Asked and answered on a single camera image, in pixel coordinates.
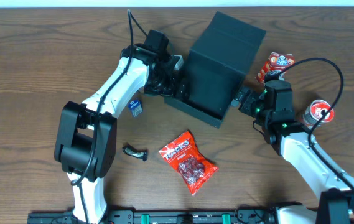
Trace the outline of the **black gift box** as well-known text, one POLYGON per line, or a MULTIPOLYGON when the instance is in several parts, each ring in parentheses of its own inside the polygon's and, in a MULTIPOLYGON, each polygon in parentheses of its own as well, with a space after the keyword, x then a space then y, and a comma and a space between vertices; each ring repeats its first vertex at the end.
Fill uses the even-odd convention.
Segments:
POLYGON ((189 97, 165 98, 164 103, 219 128, 265 35, 259 27, 216 12, 181 70, 189 97))

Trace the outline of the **red Hello Panda box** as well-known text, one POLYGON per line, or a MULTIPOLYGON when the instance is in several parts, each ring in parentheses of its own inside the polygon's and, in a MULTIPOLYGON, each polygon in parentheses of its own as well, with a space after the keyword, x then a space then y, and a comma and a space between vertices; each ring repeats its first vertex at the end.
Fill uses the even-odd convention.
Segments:
POLYGON ((294 63, 295 59, 292 54, 272 52, 262 69, 255 76, 255 79, 258 83, 262 84, 273 79, 284 80, 284 73, 281 73, 281 71, 294 63))

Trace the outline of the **red Pringles can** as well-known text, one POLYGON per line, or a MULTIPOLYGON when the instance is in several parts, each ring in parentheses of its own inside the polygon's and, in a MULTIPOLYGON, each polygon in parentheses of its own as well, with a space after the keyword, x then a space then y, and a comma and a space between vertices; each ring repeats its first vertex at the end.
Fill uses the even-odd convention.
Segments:
POLYGON ((311 129, 314 124, 323 116, 325 118, 320 122, 319 126, 322 123, 329 123, 334 119, 335 112, 331 110, 329 113, 327 112, 331 108, 331 105, 324 100, 314 100, 301 115, 301 122, 306 125, 309 129, 311 129))

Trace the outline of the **red Hacks candy bag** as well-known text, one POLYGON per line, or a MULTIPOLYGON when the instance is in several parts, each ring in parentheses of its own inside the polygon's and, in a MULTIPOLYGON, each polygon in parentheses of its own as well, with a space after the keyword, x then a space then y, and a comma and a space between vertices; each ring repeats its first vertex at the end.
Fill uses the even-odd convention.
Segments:
POLYGON ((218 170, 214 163, 199 152, 189 130, 161 148, 159 154, 183 178, 192 196, 218 170))

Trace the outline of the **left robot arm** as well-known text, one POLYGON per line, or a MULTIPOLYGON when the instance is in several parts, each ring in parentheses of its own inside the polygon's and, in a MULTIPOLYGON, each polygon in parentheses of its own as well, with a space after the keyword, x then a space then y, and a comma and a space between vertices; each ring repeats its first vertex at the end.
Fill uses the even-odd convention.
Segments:
POLYGON ((54 158, 73 187, 72 223, 99 223, 105 216, 103 178, 116 152, 117 119, 134 94, 188 98, 188 84, 178 74, 183 58, 168 53, 168 45, 165 34, 150 30, 144 43, 123 49, 116 70, 95 94, 63 107, 54 158))

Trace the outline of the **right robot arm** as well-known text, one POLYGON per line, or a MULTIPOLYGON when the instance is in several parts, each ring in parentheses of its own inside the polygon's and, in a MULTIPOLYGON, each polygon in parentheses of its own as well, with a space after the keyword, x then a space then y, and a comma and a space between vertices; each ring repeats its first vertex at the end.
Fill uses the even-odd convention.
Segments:
POLYGON ((266 223, 350 223, 354 214, 354 177, 319 146, 296 121, 291 85, 269 81, 262 93, 246 86, 235 96, 239 111, 254 118, 264 140, 300 173, 319 200, 316 211, 287 203, 266 212, 266 223))

